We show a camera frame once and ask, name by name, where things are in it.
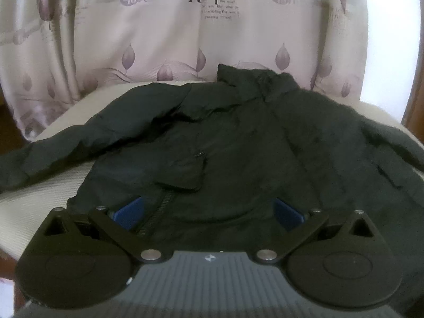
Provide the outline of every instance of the white wall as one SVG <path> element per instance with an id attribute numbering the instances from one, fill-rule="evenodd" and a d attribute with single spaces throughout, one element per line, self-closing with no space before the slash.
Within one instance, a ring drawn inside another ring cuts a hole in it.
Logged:
<path id="1" fill-rule="evenodd" d="M 414 80 L 421 29 L 420 0 L 367 0 L 368 56 L 361 101 L 399 122 Z"/>
<path id="2" fill-rule="evenodd" d="M 14 283 L 0 279 L 0 318 L 9 318 L 13 315 Z"/>

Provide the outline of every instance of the zipper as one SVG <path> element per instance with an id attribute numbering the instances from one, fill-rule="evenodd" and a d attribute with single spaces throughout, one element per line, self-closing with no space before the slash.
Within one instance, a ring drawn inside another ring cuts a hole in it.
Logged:
<path id="1" fill-rule="evenodd" d="M 145 237 L 146 234 L 148 234 L 152 227 L 154 227 L 159 219 L 163 216 L 165 213 L 165 209 L 169 203 L 171 203 L 176 197 L 176 194 L 174 191 L 166 191 L 165 194 L 162 197 L 161 203 L 159 204 L 156 211 L 147 219 L 147 221 L 139 228 L 137 232 L 137 237 Z"/>

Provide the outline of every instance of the round black pad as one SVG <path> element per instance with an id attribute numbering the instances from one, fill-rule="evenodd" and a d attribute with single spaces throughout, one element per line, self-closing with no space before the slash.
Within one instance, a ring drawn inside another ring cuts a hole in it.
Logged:
<path id="1" fill-rule="evenodd" d="M 312 300 L 348 310 L 384 304 L 402 279 L 393 255 L 375 252 L 361 239 L 351 242 L 344 238 L 297 249 L 288 259 L 287 275 Z"/>
<path id="2" fill-rule="evenodd" d="M 25 251 L 16 276 L 32 300 L 51 308 L 76 309 L 103 302 L 124 289 L 131 262 L 113 244 L 53 235 Z"/>

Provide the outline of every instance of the gray ribbed panel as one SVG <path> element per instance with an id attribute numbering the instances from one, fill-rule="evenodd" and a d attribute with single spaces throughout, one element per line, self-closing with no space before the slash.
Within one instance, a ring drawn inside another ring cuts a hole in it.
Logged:
<path id="1" fill-rule="evenodd" d="M 15 318 L 400 318 L 388 306 L 364 312 L 320 307 L 300 296 L 275 267 L 246 253 L 175 252 L 143 266 L 118 296 L 94 307 L 62 311 L 27 305 Z"/>

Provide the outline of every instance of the patterned fabric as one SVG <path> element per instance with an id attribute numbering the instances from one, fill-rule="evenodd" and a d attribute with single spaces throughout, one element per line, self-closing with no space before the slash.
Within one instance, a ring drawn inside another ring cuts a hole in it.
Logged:
<path id="1" fill-rule="evenodd" d="M 366 0 L 0 0 L 0 84 L 33 140 L 102 86 L 289 72 L 359 100 Z"/>

